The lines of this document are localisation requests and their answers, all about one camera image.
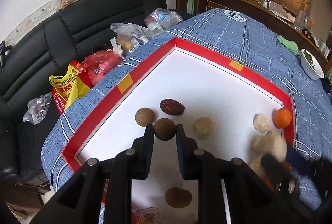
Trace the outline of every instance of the green cloth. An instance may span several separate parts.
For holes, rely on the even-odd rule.
[[[293,54],[295,54],[295,55],[298,54],[298,46],[295,42],[293,42],[291,40],[287,40],[283,36],[278,36],[277,39],[283,46],[285,46]]]

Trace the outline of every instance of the blue tablecloth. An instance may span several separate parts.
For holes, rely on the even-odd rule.
[[[73,175],[61,156],[68,138],[111,88],[173,37],[213,49],[254,70],[290,95],[294,111],[294,147],[307,158],[318,159],[325,155],[331,159],[332,105],[320,80],[311,80],[296,56],[262,23],[241,13],[213,9],[139,47],[61,115],[41,152],[44,170],[55,191]],[[320,197],[311,180],[297,177],[302,199],[312,208],[318,207]]]

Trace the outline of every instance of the brown oval object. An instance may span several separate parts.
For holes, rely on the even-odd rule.
[[[183,104],[176,100],[165,99],[160,102],[161,110],[169,115],[182,115],[185,107]]]
[[[195,120],[193,129],[194,133],[200,139],[206,139],[213,130],[213,121],[208,117],[201,117]]]
[[[154,113],[149,108],[140,108],[135,114],[136,123],[142,127],[146,127],[147,124],[152,124],[154,121]]]
[[[169,141],[175,135],[175,123],[168,118],[160,118],[153,125],[156,137],[162,141]]]
[[[170,207],[184,208],[191,203],[192,195],[189,190],[171,187],[165,193],[165,201]]]

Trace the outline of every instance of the dark red wrinkled fruit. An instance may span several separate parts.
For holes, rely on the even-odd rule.
[[[161,110],[169,115],[182,115],[185,111],[183,104],[176,100],[165,99],[160,102]]]

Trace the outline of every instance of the bowl of green vegetables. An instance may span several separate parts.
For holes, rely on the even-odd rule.
[[[324,72],[317,59],[306,49],[302,49],[301,65],[305,73],[313,80],[324,78]]]

